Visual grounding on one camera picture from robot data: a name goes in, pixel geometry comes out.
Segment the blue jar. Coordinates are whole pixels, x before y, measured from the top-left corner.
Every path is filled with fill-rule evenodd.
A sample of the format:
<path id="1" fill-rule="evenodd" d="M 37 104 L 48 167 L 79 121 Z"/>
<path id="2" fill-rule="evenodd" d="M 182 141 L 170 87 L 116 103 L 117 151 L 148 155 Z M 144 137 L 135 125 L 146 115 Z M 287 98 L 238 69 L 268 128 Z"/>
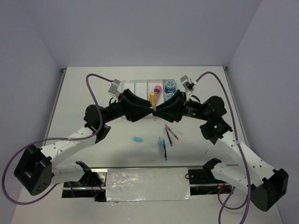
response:
<path id="1" fill-rule="evenodd" d="M 174 93 L 176 91 L 176 82 L 173 79 L 166 80 L 164 83 L 164 91 L 166 93 Z"/>
<path id="2" fill-rule="evenodd" d="M 165 101 L 168 101 L 170 98 L 173 97 L 173 95 L 174 95 L 174 93 L 167 93 L 167 94 L 165 95 L 165 97 L 164 97 L 164 100 L 165 100 Z"/>

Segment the orange highlighter cap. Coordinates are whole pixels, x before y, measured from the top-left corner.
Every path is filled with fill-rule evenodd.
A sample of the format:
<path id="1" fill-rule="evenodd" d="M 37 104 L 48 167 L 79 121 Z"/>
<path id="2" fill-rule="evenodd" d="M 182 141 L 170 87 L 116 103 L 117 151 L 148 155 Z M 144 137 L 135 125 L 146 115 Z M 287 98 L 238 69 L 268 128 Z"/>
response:
<path id="1" fill-rule="evenodd" d="M 156 104 L 156 93 L 154 91 L 152 91 L 149 95 L 149 99 L 152 105 Z"/>

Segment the pink tube of markers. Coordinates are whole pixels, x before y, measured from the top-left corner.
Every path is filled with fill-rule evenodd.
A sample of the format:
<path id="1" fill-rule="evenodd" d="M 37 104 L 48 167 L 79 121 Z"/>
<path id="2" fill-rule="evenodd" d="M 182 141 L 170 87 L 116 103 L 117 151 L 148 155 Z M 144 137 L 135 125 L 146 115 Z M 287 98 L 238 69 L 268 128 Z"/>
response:
<path id="1" fill-rule="evenodd" d="M 155 98 L 158 98 L 161 94 L 162 87 L 160 85 L 156 85 L 154 88 Z"/>

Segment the blue highlighter cap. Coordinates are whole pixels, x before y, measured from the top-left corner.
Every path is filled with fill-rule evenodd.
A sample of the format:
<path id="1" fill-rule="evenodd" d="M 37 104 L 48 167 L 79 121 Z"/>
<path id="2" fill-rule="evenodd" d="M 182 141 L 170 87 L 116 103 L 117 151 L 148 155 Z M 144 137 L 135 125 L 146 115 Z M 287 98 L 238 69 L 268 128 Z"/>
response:
<path id="1" fill-rule="evenodd" d="M 133 141 L 135 141 L 135 142 L 143 142 L 143 138 L 134 136 L 133 137 Z"/>

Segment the blue highlighter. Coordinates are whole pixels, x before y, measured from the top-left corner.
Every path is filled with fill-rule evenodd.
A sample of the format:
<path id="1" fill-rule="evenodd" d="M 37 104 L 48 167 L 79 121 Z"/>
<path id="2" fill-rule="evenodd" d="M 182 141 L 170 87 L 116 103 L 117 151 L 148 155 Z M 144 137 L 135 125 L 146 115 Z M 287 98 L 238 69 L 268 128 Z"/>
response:
<path id="1" fill-rule="evenodd" d="M 158 138 L 158 150 L 161 155 L 164 155 L 164 144 L 161 137 Z"/>

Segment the orange highlighter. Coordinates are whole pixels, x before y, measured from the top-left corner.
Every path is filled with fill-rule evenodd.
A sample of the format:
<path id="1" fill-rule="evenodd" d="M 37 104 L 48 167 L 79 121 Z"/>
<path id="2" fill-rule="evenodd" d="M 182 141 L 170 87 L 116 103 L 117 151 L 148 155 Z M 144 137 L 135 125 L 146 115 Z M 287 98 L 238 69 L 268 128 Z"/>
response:
<path id="1" fill-rule="evenodd" d="M 155 112 L 156 111 L 156 103 L 152 103 L 151 107 L 152 107 L 153 111 Z M 152 118 L 153 118 L 154 122 L 157 121 L 157 117 L 154 114 L 152 114 Z"/>

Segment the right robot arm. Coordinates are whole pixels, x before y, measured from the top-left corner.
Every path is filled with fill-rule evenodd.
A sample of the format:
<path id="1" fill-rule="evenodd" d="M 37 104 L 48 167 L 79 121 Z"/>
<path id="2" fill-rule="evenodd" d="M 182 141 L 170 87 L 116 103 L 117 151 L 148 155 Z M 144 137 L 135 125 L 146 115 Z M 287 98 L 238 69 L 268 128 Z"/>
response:
<path id="1" fill-rule="evenodd" d="M 200 126 L 206 140 L 227 154 L 239 166 L 229 168 L 220 159 L 211 159 L 203 169 L 207 182 L 217 179 L 228 182 L 244 193 L 261 211 L 268 211 L 286 194 L 289 175 L 284 169 L 275 169 L 235 137 L 233 128 L 222 118 L 226 114 L 222 98 L 212 96 L 204 103 L 188 101 L 184 92 L 177 91 L 168 101 L 159 105 L 154 116 L 169 122 L 179 122 L 183 116 L 204 120 Z"/>

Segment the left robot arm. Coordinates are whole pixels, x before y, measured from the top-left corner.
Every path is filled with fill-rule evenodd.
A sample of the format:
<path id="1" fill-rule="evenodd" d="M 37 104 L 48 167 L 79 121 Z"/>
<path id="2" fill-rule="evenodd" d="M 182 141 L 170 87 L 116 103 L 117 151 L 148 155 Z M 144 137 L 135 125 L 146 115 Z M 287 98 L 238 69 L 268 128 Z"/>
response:
<path id="1" fill-rule="evenodd" d="M 85 163 L 77 161 L 69 167 L 63 167 L 61 163 L 103 140 L 111 129 L 106 125 L 108 122 L 122 116 L 135 122 L 152 112 L 150 101 L 125 89 L 107 107 L 98 103 L 88 106 L 84 126 L 69 137 L 51 138 L 53 143 L 43 147 L 37 147 L 35 143 L 26 146 L 14 175 L 32 196 L 41 194 L 52 184 L 67 182 L 71 175 L 75 175 L 71 181 L 86 186 L 91 182 L 92 171 Z"/>

